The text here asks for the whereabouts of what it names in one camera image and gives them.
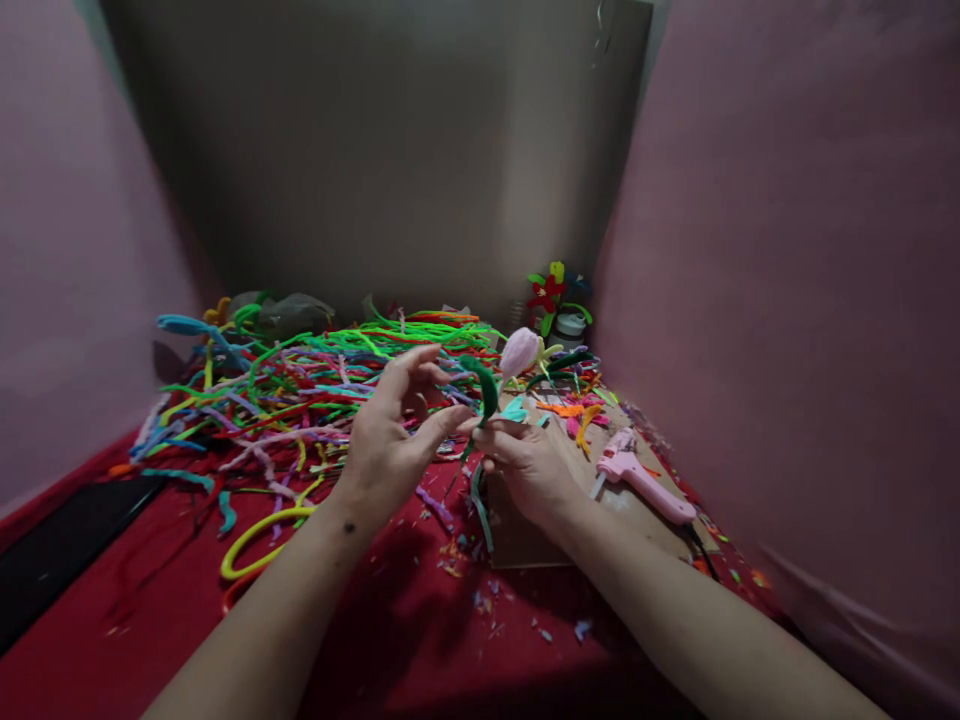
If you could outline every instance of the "pink glue gun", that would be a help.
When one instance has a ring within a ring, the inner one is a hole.
[[[597,482],[590,493],[590,499],[595,500],[600,495],[603,483],[626,480],[640,497],[663,515],[667,520],[677,525],[685,525],[697,517],[697,510],[688,502],[674,497],[669,490],[658,483],[646,471],[637,459],[637,441],[633,429],[626,427],[620,430],[603,451],[603,457],[597,462]]]

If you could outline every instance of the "glue gun cord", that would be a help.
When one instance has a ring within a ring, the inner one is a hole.
[[[710,556],[707,555],[707,549],[703,547],[703,541],[700,539],[700,536],[697,535],[697,531],[693,529],[693,525],[687,523],[683,526],[683,529],[687,532],[687,535],[690,536],[690,539],[693,540],[693,544],[697,546],[700,554],[703,555],[703,560],[707,563],[707,569],[710,571],[711,577],[713,577],[713,579],[717,582],[720,582],[720,576],[717,575],[716,568],[714,568],[713,563],[710,562]]]

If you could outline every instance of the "craft flower arrangement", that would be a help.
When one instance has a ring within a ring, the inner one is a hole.
[[[583,313],[587,324],[593,323],[593,316],[583,305],[575,302],[569,302],[566,298],[568,290],[579,291],[582,295],[593,295],[593,288],[590,283],[584,279],[583,275],[577,275],[570,282],[564,280],[565,268],[562,262],[550,263],[550,274],[544,277],[533,273],[527,276],[533,284],[533,297],[527,302],[527,307],[531,310],[536,307],[542,307],[546,313],[540,326],[540,334],[543,337],[550,335],[550,329],[553,327],[553,321],[557,314],[563,310],[578,310]]]

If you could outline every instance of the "red fabric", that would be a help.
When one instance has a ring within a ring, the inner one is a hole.
[[[439,497],[456,469],[433,466],[428,490]],[[89,479],[105,470],[91,469]],[[459,517],[456,492],[449,504]],[[193,502],[186,491],[166,489],[0,659],[7,716],[133,718],[147,707],[219,621],[223,553],[271,511],[273,499],[234,495],[239,520],[224,539],[215,514],[192,539]],[[463,718],[495,708],[506,715],[656,708],[697,716],[578,570],[497,572],[475,564],[462,579],[451,577],[437,567],[449,538],[422,510],[412,498],[357,568],[314,668],[304,717]],[[466,534],[479,537],[475,527]],[[239,564],[268,542],[266,533]],[[726,584],[771,612],[768,592],[746,582],[749,569],[732,547],[724,551],[745,581],[734,583],[727,561],[716,556]],[[500,583],[496,596],[490,581]],[[491,599],[492,615],[474,607],[477,591]],[[129,620],[116,626],[126,611]],[[573,627],[585,618],[594,627],[581,646]]]

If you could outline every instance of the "pink wall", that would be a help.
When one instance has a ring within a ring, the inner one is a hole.
[[[605,377],[914,717],[960,713],[957,7],[674,2],[598,273]]]
[[[0,87],[3,517],[139,424],[154,319],[216,286],[70,2],[0,3]]]

